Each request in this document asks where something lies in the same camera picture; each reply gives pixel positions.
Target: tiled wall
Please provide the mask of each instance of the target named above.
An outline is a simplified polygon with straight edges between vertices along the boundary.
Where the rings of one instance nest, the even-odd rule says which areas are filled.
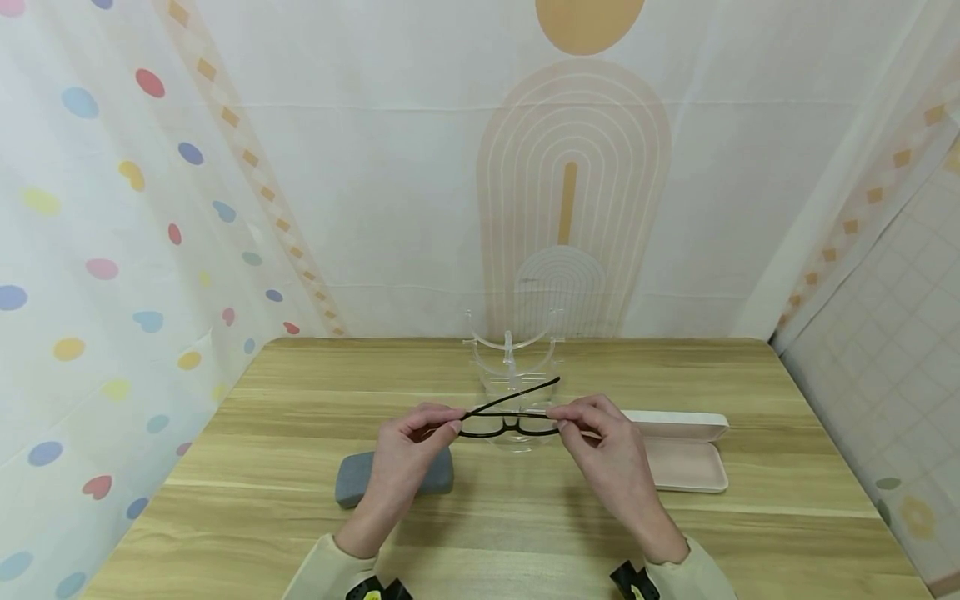
[[[931,590],[960,590],[960,146],[783,359]]]

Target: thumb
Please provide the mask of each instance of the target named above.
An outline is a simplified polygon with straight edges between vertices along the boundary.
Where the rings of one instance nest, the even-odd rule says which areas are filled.
[[[572,420],[561,420],[557,423],[560,428],[560,439],[564,443],[566,451],[573,457],[574,462],[583,470],[584,460],[593,450],[593,446],[584,440],[584,434],[580,427]]]
[[[453,444],[453,441],[460,435],[461,423],[459,420],[449,420],[426,440],[420,442],[420,447],[426,450],[431,456],[440,454],[440,451]]]

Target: cream sleeve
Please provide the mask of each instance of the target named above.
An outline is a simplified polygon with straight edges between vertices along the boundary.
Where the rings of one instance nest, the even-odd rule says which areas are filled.
[[[647,564],[647,576],[663,600],[736,600],[733,587],[707,551],[690,538],[682,564]]]
[[[303,560],[283,600],[344,600],[347,593],[373,576],[372,559],[355,559],[325,535]]]

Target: eyeglasses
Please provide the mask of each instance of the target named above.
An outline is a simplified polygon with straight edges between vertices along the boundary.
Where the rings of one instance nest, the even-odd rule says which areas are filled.
[[[473,438],[475,440],[486,440],[501,436],[508,431],[515,431],[520,435],[539,437],[552,436],[560,433],[560,430],[554,426],[553,420],[543,413],[530,412],[506,412],[506,413],[485,413],[483,411],[512,400],[515,397],[525,396],[536,390],[548,388],[560,382],[559,377],[536,385],[527,390],[521,390],[509,396],[498,398],[493,402],[488,402],[479,408],[469,411],[462,419],[463,424],[460,429],[460,437]]]

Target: white curtain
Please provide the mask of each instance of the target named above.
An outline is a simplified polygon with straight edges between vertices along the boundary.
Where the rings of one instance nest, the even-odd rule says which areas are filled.
[[[78,594],[277,336],[562,308],[568,336],[768,337],[835,165],[957,25],[921,0],[0,0],[0,598]]]

